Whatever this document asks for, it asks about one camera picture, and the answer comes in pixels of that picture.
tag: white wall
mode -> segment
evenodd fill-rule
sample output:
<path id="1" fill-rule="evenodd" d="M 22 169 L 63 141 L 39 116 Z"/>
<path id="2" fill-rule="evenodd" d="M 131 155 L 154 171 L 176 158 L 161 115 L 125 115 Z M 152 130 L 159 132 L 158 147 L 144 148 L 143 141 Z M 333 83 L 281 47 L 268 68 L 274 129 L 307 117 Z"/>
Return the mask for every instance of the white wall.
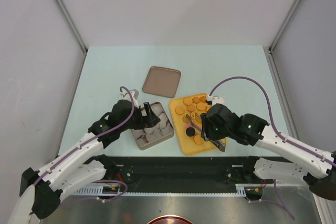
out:
<path id="1" fill-rule="evenodd" d="M 86 46 L 269 46 L 293 0 L 64 0 Z"/>
<path id="2" fill-rule="evenodd" d="M 303 0 L 275 50 L 302 141 L 336 150 L 336 0 Z"/>
<path id="3" fill-rule="evenodd" d="M 56 153 L 84 56 L 53 0 L 0 0 L 0 223 Z"/>

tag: light blue table surface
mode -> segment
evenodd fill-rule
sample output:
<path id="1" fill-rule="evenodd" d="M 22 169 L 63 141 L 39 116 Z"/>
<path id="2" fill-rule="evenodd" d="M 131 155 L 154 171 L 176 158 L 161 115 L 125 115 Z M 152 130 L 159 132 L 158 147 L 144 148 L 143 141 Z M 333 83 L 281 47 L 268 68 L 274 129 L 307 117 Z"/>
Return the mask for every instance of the light blue table surface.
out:
<path id="1" fill-rule="evenodd" d="M 247 76 L 266 89 L 274 113 L 276 126 L 287 133 L 275 86 L 262 46 L 141 46 L 90 47 L 75 98 L 71 107 L 59 154 L 71 148 L 87 132 L 88 127 L 121 98 L 119 87 L 139 91 L 138 101 L 159 101 L 169 119 L 170 98 L 145 94 L 142 86 L 151 66 L 181 71 L 176 98 L 206 92 L 220 81 L 232 76 Z M 226 105 L 237 115 L 252 113 L 269 121 L 266 100 L 253 83 L 233 80 L 219 87 Z M 145 151 L 138 149 L 130 130 L 110 144 L 104 153 L 109 156 L 184 156 L 176 134 L 169 140 Z M 237 144 L 228 139 L 226 152 L 218 150 L 196 156 L 275 156 L 274 153 L 252 146 Z"/>

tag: yellow tray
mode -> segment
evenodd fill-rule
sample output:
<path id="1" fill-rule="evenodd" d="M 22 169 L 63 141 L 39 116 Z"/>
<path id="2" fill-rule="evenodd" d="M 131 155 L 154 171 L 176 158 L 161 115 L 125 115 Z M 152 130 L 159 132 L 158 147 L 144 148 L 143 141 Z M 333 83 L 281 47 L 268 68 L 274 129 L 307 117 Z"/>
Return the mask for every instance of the yellow tray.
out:
<path id="1" fill-rule="evenodd" d="M 201 97 L 205 97 L 206 93 L 201 93 L 201 94 L 194 94 L 194 95 L 189 95 L 188 97 L 190 98 L 201 98 Z M 180 148 L 181 151 L 184 155 L 187 156 L 191 156 L 191 155 L 195 155 L 195 154 L 199 154 L 202 152 L 207 152 L 207 151 L 211 151 L 213 149 L 216 149 L 216 146 L 213 145 L 213 143 L 211 143 L 210 141 L 204 141 L 203 144 L 197 145 L 191 138 L 189 138 L 186 134 L 185 134 L 185 126 L 187 123 L 185 123 L 183 121 L 183 117 L 187 114 L 191 115 L 191 112 L 189 112 L 187 110 L 187 106 L 183 103 L 183 100 L 187 98 L 187 97 L 181 97 L 181 98 L 176 98 L 171 100 L 171 102 L 169 103 L 169 108 L 170 108 L 170 112 L 172 114 L 172 118 L 174 121 L 174 125 L 175 125 L 175 129 L 177 132 L 177 138 L 179 139 L 179 143 L 180 143 Z M 195 112 L 197 114 L 202 114 L 205 111 L 199 111 L 197 109 L 197 106 L 195 103 L 193 103 L 193 105 L 196 107 Z M 177 106 L 183 106 L 184 107 L 184 113 L 182 115 L 178 115 L 175 112 L 175 109 Z"/>

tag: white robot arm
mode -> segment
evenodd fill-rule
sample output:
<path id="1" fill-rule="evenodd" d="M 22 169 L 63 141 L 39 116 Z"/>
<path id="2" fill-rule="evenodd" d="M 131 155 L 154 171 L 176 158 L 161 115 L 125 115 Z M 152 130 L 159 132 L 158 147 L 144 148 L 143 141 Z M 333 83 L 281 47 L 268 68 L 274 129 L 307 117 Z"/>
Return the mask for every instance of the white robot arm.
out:
<path id="1" fill-rule="evenodd" d="M 129 91 L 122 87 L 120 91 L 123 99 L 113 106 L 111 112 L 94 122 L 70 150 L 39 170 L 29 168 L 23 172 L 20 200 L 12 213 L 10 224 L 28 223 L 31 212 L 39 219 L 48 217 L 66 197 L 91 182 L 103 179 L 107 171 L 116 166 L 105 155 L 95 157 L 89 164 L 83 163 L 99 155 L 120 137 L 121 132 L 154 127 L 160 122 L 148 102 L 144 103 L 146 115 L 142 115 L 136 90 Z"/>
<path id="2" fill-rule="evenodd" d="M 292 162 L 249 157 L 243 166 L 243 176 L 248 178 L 253 174 L 260 179 L 307 186 L 320 197 L 336 200 L 335 153 L 319 150 L 284 135 L 274 125 L 255 115 L 238 117 L 224 105 L 222 98 L 208 95 L 207 103 L 212 107 L 201 115 L 202 137 L 206 141 L 216 143 L 230 137 L 240 144 L 258 146 Z"/>

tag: empty brown tray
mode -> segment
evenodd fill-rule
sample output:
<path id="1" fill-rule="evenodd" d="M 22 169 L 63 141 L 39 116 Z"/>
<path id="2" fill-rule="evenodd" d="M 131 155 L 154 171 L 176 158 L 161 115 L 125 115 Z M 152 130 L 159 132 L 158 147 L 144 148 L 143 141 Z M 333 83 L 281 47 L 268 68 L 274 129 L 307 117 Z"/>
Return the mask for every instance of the empty brown tray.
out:
<path id="1" fill-rule="evenodd" d="M 161 97 L 173 98 L 176 95 L 181 72 L 171 68 L 151 67 L 142 91 Z"/>

